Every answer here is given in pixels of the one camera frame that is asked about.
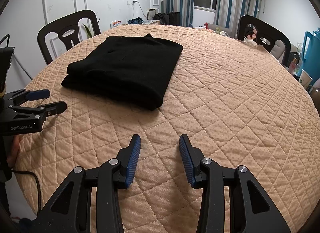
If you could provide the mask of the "person's left hand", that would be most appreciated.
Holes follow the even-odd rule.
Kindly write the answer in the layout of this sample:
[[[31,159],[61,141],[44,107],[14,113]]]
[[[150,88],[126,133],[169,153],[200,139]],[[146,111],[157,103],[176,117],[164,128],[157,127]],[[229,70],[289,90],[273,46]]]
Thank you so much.
[[[15,135],[12,139],[10,152],[7,156],[7,163],[10,168],[13,168],[16,164],[17,156],[20,152],[20,137]]]

